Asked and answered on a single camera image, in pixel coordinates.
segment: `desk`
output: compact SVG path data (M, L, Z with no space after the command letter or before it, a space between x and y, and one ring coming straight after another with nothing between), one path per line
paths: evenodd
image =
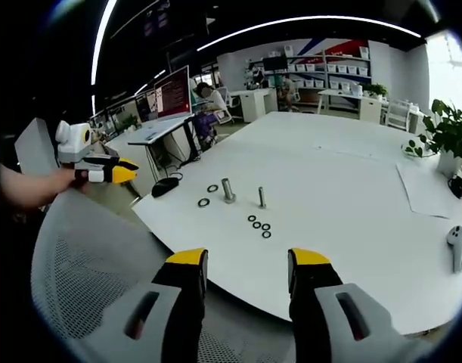
M379 101L382 104L382 108L389 106L388 101L377 100L375 98L368 98L364 96L356 96L356 95L352 95L351 93L345 93L338 89L325 89L323 91L320 91L318 94L320 95L320 101L318 102L318 110L317 110L318 115L321 113L321 106L323 105L323 96L337 96L337 97L343 97L343 98L353 98L354 100L359 100L360 102L366 101L366 100L374 100L374 101ZM417 131L417 124L419 123L419 121L422 120L422 118L425 115L422 112L420 112L418 108L416 110L411 109L410 115L412 115L412 117L410 118L408 131L412 134L415 134Z
M245 123L251 123L267 113L278 111L278 97L275 88L229 92L229 96L240 98Z
M164 121L155 119L142 123L141 128L132 133L121 134L106 143L106 146L116 151L120 157L130 159L139 166L132 185L141 197L149 194L153 185L164 176L160 174L157 162L153 160L147 147L163 138L166 149L181 160L187 160L191 155L197 154L189 122L189 116Z
M209 250L209 279L239 299L290 320L287 251L327 256L344 283L356 283L392 315L401 334L437 327L462 304L462 273L452 273L445 236L462 225L413 213L396 163L406 132L342 117L270 113L183 168L180 185L133 210L172 251ZM226 204L228 177L237 201ZM211 184L219 185L208 193ZM267 209L259 209L258 187ZM210 199L198 208L200 198ZM271 225L261 237L247 216Z

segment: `black washer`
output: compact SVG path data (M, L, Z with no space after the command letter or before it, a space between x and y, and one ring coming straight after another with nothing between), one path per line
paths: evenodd
M207 191L209 193L215 192L217 189L219 189L219 186L217 184L212 184L207 187Z
M199 203L197 203L199 208L205 208L209 204L210 204L210 200L208 200L207 198L202 198L201 200L199 200Z

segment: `metal peg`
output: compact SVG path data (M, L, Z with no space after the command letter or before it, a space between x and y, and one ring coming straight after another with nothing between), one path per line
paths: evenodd
M264 201L264 189L262 187L259 187L259 208L265 209L266 208L266 202Z
M231 183L228 178L222 179L222 188L224 189L224 201L231 204L236 201L236 194L232 193Z

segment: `black mouse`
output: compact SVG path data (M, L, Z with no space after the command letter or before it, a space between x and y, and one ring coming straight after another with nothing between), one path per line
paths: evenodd
M152 188L152 197L160 197L178 185L178 178L160 179Z

